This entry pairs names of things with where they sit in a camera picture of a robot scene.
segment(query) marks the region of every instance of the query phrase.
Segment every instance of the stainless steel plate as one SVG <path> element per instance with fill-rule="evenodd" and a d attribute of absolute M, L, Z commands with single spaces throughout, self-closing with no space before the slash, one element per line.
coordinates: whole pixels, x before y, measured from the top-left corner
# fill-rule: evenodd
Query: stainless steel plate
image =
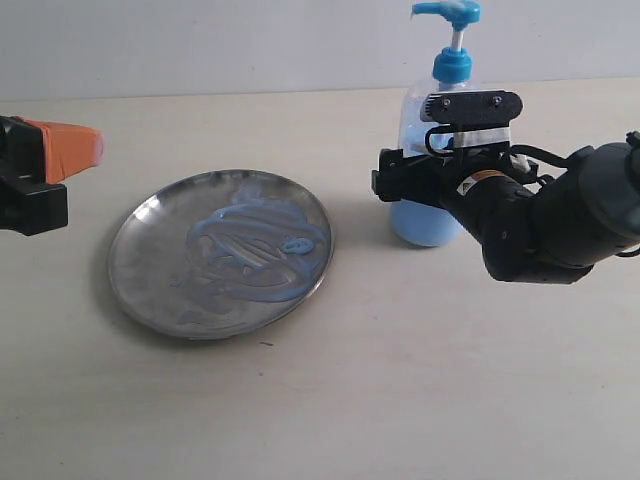
<path fill-rule="evenodd" d="M 286 178 L 225 170 L 140 205 L 116 235 L 109 278 L 122 308 L 173 337 L 261 328 L 319 286 L 333 254 L 321 203 Z"/>

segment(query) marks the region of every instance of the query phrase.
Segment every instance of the warning label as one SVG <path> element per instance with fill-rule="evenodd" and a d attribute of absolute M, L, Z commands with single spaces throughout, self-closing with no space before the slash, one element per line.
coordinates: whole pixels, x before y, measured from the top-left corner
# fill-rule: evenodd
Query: warning label
<path fill-rule="evenodd" d="M 481 182 L 482 180 L 486 180 L 487 178 L 491 178 L 491 177 L 504 177 L 504 176 L 506 175 L 502 172 L 499 172 L 498 170 L 480 170 L 479 172 L 476 172 L 471 176 L 467 177 L 460 184 L 460 186 L 458 187 L 458 193 L 464 197 L 467 193 L 469 193 L 469 190 L 471 190 L 478 182 Z"/>

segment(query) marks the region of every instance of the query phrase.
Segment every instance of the pump nozzle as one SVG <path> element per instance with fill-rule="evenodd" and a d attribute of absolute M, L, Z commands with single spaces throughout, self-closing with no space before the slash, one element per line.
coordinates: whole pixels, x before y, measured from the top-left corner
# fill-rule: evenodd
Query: pump nozzle
<path fill-rule="evenodd" d="M 472 60 L 462 48 L 464 30 L 480 21 L 480 4 L 471 0 L 446 0 L 416 3 L 413 15 L 440 15 L 453 26 L 451 46 L 442 50 L 433 65 L 433 77 L 443 84 L 466 82 L 471 76 Z"/>

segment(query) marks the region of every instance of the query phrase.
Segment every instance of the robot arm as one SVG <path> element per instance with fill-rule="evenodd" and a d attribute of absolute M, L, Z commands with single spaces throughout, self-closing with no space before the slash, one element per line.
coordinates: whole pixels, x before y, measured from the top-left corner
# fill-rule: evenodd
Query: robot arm
<path fill-rule="evenodd" d="M 516 94 L 499 90 L 429 97 L 422 120 L 442 125 L 427 133 L 430 154 L 383 150 L 374 193 L 448 210 L 498 281 L 571 284 L 606 258 L 640 254 L 626 253 L 640 244 L 640 134 L 564 159 L 511 145 L 509 122 L 521 110 Z M 447 149 L 431 147 L 434 134 L 452 136 Z M 565 171 L 539 176 L 531 159 Z"/>
<path fill-rule="evenodd" d="M 101 155 L 93 129 L 0 117 L 0 229 L 31 236 L 66 227 L 67 190 L 58 182 Z"/>

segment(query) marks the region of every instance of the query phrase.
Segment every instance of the soap dispenser bottle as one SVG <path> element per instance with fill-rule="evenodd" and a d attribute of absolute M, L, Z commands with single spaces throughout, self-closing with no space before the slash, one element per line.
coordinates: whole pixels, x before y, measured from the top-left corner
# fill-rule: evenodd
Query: soap dispenser bottle
<path fill-rule="evenodd" d="M 418 81 L 405 95 L 400 119 L 398 148 L 404 156 L 424 155 L 427 152 L 425 136 L 436 126 L 420 120 L 424 100 L 432 93 L 463 89 L 478 89 L 471 85 L 472 60 L 462 48 L 463 34 L 467 26 L 480 20 L 481 7 L 470 0 L 418 3 L 412 7 L 412 15 L 440 15 L 453 27 L 451 46 L 435 58 L 431 76 Z M 445 148 L 451 135 L 431 137 L 433 148 Z M 408 200 L 391 204 L 391 225 L 401 238 L 422 247 L 438 247 L 449 243 L 462 230 L 462 226 L 446 210 Z"/>

